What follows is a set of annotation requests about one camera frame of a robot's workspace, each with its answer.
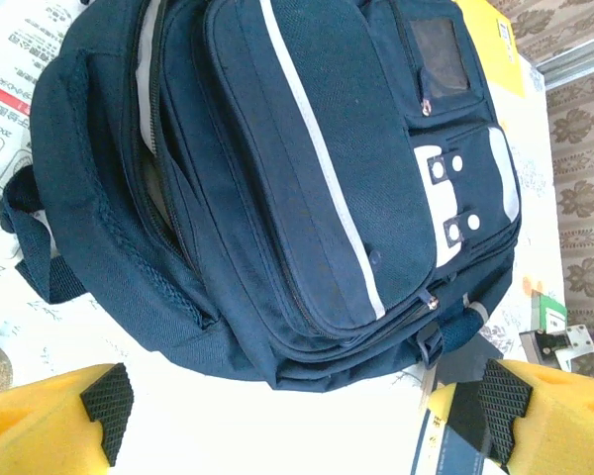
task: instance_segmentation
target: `zipper pull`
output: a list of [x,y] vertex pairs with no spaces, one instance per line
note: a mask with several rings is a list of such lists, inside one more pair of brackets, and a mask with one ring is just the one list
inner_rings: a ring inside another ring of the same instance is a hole
[[418,294],[418,297],[420,298],[420,300],[423,301],[423,303],[431,311],[437,309],[438,308],[438,305],[440,304],[440,300],[438,300],[438,297],[436,297],[435,295],[430,294],[427,289],[421,290],[420,291],[420,294]]
[[429,117],[432,115],[431,78],[424,66],[420,68],[418,73],[418,82],[422,97],[421,106],[423,107],[423,116]]

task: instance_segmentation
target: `patterned wallpaper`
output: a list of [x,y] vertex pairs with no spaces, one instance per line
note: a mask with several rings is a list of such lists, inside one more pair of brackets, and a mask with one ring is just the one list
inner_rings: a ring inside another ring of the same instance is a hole
[[594,39],[594,0],[489,0],[513,23],[521,54],[539,64]]
[[[547,106],[569,321],[594,330],[594,74],[548,92]],[[594,377],[594,354],[576,365]]]

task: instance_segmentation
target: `fabric strap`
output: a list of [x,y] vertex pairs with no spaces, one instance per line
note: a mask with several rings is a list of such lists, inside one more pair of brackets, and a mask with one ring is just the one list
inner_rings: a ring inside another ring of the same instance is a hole
[[86,293],[61,256],[50,258],[50,234],[31,213],[43,208],[33,166],[18,171],[7,183],[0,201],[0,226],[15,233],[24,259],[16,269],[27,283],[50,304],[61,304]]

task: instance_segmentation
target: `backpack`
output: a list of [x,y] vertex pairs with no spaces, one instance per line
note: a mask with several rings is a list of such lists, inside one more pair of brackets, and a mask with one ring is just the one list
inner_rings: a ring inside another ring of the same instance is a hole
[[46,301],[90,292],[180,366],[330,391],[433,367],[506,293],[497,122],[449,0],[98,0],[38,81],[1,225]]

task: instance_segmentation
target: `clear id window pocket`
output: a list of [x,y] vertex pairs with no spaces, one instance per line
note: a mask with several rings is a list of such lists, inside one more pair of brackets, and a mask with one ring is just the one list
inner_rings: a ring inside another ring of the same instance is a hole
[[441,98],[469,90],[453,21],[433,18],[410,23],[428,76],[431,96]]

